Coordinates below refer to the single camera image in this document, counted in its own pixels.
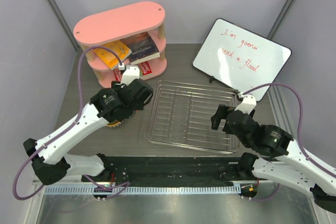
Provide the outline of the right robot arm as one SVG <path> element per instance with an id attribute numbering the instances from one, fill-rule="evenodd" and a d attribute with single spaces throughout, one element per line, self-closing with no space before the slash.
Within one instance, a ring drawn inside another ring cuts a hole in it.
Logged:
<path id="1" fill-rule="evenodd" d="M 299 142 L 275 125 L 260 125 L 253 113 L 219 105 L 211 117 L 211 128 L 217 130 L 225 120 L 223 132 L 236 136 L 255 151 L 244 153 L 237 165 L 242 179 L 267 179 L 299 191 L 312 198 L 326 211 L 335 213 L 335 168 L 313 158 L 300 148 Z"/>

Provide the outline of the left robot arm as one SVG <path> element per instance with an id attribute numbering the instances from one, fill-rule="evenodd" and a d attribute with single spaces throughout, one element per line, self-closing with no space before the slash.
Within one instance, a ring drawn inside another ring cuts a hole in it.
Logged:
<path id="1" fill-rule="evenodd" d="M 143 110 L 153 96 L 153 88 L 141 79 L 130 84 L 112 82 L 101 89 L 80 112 L 44 138 L 23 143 L 27 155 L 34 155 L 31 166 L 43 185 L 52 185 L 66 176 L 87 175 L 105 182 L 112 166 L 103 154 L 76 156 L 68 152 L 85 137 L 108 125 L 118 124 Z"/>

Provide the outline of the metal wire dish rack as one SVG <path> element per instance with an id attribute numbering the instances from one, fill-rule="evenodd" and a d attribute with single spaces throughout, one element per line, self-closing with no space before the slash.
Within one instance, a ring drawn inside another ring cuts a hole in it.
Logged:
<path id="1" fill-rule="evenodd" d="M 237 137 L 222 131 L 224 121 L 213 130 L 211 117 L 220 104 L 236 107 L 238 103 L 233 89 L 158 81 L 151 100 L 146 139 L 200 151 L 237 152 L 240 145 Z"/>

